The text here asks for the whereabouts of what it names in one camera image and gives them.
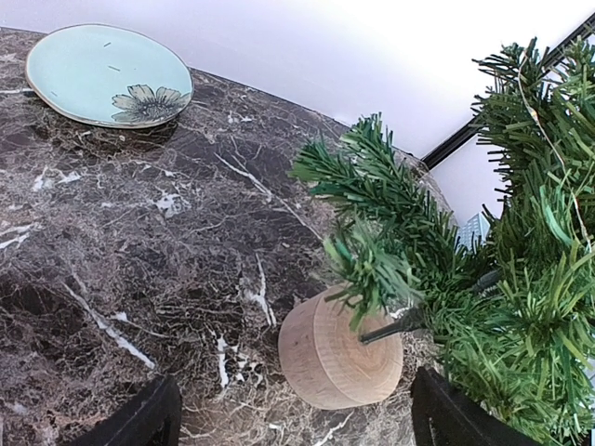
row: wooden tree stand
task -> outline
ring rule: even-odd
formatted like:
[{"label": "wooden tree stand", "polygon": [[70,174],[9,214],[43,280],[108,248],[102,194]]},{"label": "wooden tree stand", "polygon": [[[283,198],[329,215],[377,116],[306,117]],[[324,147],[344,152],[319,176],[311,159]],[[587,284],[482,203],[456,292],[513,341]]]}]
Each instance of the wooden tree stand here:
[{"label": "wooden tree stand", "polygon": [[397,387],[403,368],[398,335],[365,346],[361,333],[392,322],[388,315],[366,317],[359,332],[350,330],[352,312],[325,298],[342,285],[295,307],[279,333],[281,368],[289,385],[308,404],[336,410],[386,399]]}]

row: plate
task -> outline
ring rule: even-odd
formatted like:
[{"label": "plate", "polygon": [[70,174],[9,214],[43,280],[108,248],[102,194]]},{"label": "plate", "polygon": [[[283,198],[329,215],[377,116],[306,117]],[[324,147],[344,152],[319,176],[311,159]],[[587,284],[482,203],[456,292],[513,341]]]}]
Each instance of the plate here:
[{"label": "plate", "polygon": [[146,128],[192,98],[184,62],[154,40],[107,25],[55,31],[29,52],[27,82],[56,112],[85,124]]}]

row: flower design on plate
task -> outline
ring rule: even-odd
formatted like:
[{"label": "flower design on plate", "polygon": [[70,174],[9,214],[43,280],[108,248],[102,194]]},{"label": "flower design on plate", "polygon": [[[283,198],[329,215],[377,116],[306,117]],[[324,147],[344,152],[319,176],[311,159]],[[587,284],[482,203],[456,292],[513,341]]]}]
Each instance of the flower design on plate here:
[{"label": "flower design on plate", "polygon": [[148,85],[130,85],[129,95],[112,97],[120,110],[112,116],[116,123],[146,123],[161,121],[180,113],[190,102],[190,93],[182,95],[172,88],[160,86],[157,93]]}]

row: white wall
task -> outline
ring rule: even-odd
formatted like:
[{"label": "white wall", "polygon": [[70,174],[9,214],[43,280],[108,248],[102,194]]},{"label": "white wall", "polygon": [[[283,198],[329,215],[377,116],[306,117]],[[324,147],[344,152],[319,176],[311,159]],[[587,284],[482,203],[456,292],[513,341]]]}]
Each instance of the white wall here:
[{"label": "white wall", "polygon": [[[487,82],[471,58],[534,35],[555,45],[594,8],[592,0],[563,7],[538,0],[0,0],[0,25],[133,29],[195,68],[341,122],[383,111],[396,144],[422,157],[471,117],[472,98]],[[459,199],[451,181],[460,182],[452,177],[469,163],[487,172],[483,161],[458,154],[437,171],[459,220],[493,199],[493,176],[478,178],[472,202]]]},{"label": "white wall", "polygon": [[432,170],[460,225],[480,213],[482,204],[500,216],[502,204],[497,200],[501,194],[495,188],[502,189],[502,182],[494,172],[497,163],[490,163],[487,154],[493,148],[478,146],[473,138]]}]

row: dark marble tabletop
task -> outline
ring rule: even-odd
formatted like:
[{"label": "dark marble tabletop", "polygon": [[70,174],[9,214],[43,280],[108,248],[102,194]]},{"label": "dark marble tabletop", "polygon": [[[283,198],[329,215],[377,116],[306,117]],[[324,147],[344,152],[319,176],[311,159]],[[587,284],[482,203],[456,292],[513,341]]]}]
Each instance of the dark marble tabletop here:
[{"label": "dark marble tabletop", "polygon": [[182,444],[413,444],[426,336],[404,339],[402,383],[371,407],[314,410],[280,373],[281,321],[334,280],[331,213],[286,172],[345,128],[198,71],[175,122],[80,125],[25,82],[40,37],[0,29],[0,444],[62,444],[161,373]]}]

